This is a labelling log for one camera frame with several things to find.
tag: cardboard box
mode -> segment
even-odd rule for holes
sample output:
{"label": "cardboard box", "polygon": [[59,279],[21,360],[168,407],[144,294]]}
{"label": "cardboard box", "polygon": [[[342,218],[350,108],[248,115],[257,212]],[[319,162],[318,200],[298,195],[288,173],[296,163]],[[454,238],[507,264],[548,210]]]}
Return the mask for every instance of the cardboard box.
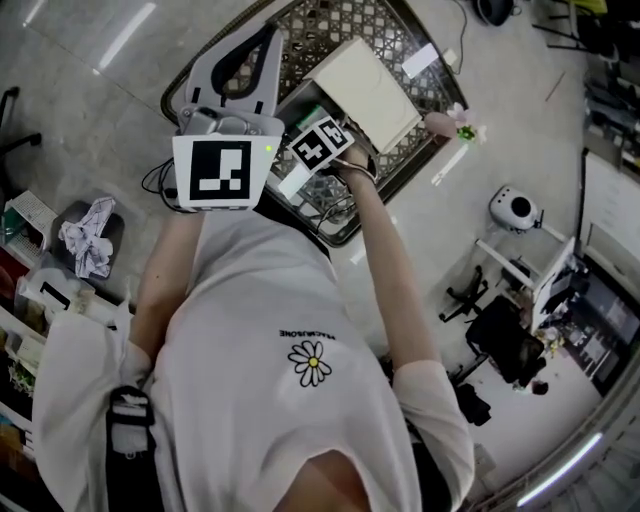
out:
{"label": "cardboard box", "polygon": [[360,37],[343,43],[306,78],[358,124],[380,153],[389,152],[420,122],[400,85]]}

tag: buckle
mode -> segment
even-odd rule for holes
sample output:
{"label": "buckle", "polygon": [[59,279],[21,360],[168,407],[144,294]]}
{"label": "buckle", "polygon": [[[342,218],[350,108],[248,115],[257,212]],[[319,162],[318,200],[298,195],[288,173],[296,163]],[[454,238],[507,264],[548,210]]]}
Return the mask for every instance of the buckle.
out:
{"label": "buckle", "polygon": [[149,397],[133,386],[111,392],[108,417],[111,423],[149,427],[155,423]]}

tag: daisy print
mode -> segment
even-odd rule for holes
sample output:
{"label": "daisy print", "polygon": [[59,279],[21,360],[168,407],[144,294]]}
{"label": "daisy print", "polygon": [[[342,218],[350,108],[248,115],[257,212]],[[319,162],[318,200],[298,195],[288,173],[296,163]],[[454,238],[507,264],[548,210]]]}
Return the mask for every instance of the daisy print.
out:
{"label": "daisy print", "polygon": [[316,387],[324,381],[327,375],[331,374],[331,367],[322,361],[322,342],[317,341],[314,344],[306,340],[291,348],[293,352],[288,355],[288,359],[296,363],[294,371],[302,374],[300,385],[303,388],[309,384]]}

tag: office chair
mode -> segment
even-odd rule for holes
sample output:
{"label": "office chair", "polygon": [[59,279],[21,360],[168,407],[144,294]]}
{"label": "office chair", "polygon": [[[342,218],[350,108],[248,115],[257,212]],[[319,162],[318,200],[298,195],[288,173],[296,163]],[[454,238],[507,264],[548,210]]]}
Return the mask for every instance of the office chair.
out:
{"label": "office chair", "polygon": [[478,307],[477,302],[489,289],[489,283],[487,283],[487,280],[483,278],[482,267],[480,265],[478,265],[475,270],[476,273],[471,280],[471,283],[462,293],[456,293],[453,288],[447,288],[447,294],[460,302],[461,305],[449,316],[446,316],[444,313],[440,313],[440,315],[438,315],[438,318],[440,318],[440,320],[445,324],[460,315],[468,316],[472,311],[476,315],[479,315],[482,312],[482,309]]}
{"label": "office chair", "polygon": [[526,386],[535,377],[532,368],[538,366],[544,345],[520,325],[520,312],[509,299],[496,297],[473,321],[466,338],[476,356],[493,359],[507,383],[517,380]]}
{"label": "office chair", "polygon": [[[19,94],[20,89],[18,87],[12,87],[11,89],[6,90],[2,95],[2,101],[0,101],[0,128],[2,127],[2,119],[4,118],[4,109],[7,105],[7,100],[9,98],[13,98],[13,100],[15,101]],[[30,143],[32,146],[39,146],[41,142],[42,134],[33,133],[31,135],[23,137],[22,139],[18,139],[4,146],[0,146],[0,158],[4,157],[10,151],[13,151],[14,149],[26,143]]]}
{"label": "office chair", "polygon": [[556,3],[567,4],[569,14],[549,16],[550,20],[569,20],[570,32],[565,33],[542,25],[532,24],[533,28],[555,34],[574,42],[573,46],[547,44],[547,48],[573,50],[599,55],[607,62],[617,63],[620,60],[620,41],[617,23],[606,14],[596,14],[584,5],[577,5],[574,0]]}

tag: backpack strap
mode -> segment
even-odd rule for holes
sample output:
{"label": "backpack strap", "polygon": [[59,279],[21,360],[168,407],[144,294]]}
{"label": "backpack strap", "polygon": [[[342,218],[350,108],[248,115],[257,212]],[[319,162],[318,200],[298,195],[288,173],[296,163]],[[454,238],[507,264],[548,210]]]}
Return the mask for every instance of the backpack strap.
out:
{"label": "backpack strap", "polygon": [[142,391],[123,386],[111,392],[106,455],[110,512],[164,511],[150,431],[154,422]]}
{"label": "backpack strap", "polygon": [[405,420],[409,433],[417,439],[411,444],[413,458],[418,470],[420,495],[422,496],[422,510],[429,512],[451,512],[453,501],[451,490],[438,465],[422,440],[418,429]]}

